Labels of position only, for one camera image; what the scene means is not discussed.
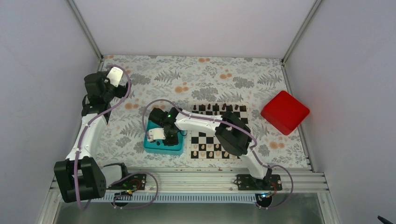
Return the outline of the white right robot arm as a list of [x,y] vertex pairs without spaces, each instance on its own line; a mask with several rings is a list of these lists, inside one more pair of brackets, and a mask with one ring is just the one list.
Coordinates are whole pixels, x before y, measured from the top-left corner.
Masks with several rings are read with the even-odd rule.
[[162,140],[164,145],[173,146],[178,144],[178,134],[183,131],[213,134],[226,152],[241,158],[257,189],[264,190],[271,184],[272,169],[260,162],[253,150],[249,149],[250,143],[256,140],[249,127],[233,112],[204,115],[177,107],[168,112],[155,108],[150,112],[148,120],[157,125],[157,128],[146,132],[148,141]]

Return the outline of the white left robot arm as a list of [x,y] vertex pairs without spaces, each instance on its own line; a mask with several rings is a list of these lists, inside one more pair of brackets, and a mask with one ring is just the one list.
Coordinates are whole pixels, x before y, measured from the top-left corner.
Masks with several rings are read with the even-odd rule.
[[114,108],[111,101],[119,98],[123,102],[130,93],[129,84],[120,84],[124,75],[122,69],[112,67],[84,78],[86,95],[79,133],[65,160],[54,165],[55,178],[66,203],[102,198],[111,182],[118,189],[130,183],[130,176],[121,165],[101,169],[95,161],[100,137]]

